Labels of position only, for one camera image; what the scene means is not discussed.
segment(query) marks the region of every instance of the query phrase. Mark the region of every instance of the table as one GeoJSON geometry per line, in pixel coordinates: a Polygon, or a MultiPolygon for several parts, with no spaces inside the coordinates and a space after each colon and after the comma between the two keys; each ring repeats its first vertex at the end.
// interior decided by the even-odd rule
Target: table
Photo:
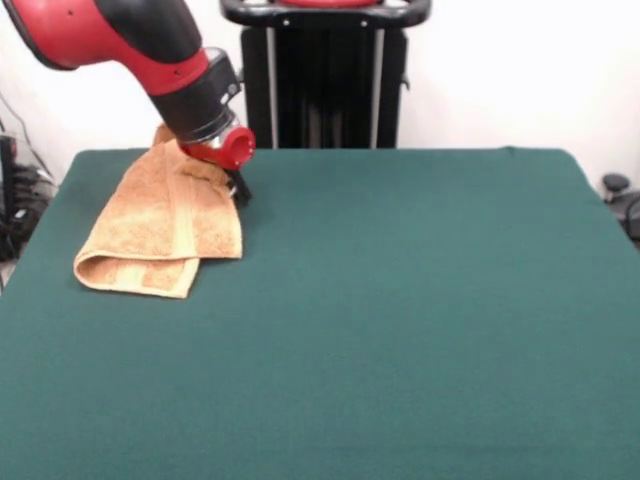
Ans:
{"type": "Polygon", "coordinates": [[[259,152],[186,301],[72,259],[75,160],[0,300],[0,478],[640,478],[640,262],[562,151],[259,152]]]}

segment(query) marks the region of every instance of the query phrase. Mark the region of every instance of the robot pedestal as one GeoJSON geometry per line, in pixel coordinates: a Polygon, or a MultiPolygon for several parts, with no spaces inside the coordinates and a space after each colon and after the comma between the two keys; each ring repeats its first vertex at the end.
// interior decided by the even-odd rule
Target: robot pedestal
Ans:
{"type": "Polygon", "coordinates": [[[405,83],[403,29],[431,0],[222,0],[245,26],[243,80],[258,148],[394,148],[405,83]]]}

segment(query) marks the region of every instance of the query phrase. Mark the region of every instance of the towel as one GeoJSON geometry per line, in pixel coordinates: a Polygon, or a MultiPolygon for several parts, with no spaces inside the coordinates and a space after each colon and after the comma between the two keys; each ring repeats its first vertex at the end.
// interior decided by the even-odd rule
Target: towel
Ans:
{"type": "Polygon", "coordinates": [[[188,157],[160,126],[100,213],[74,275],[94,290],[187,298],[201,259],[242,257],[227,181],[224,170],[188,157]]]}

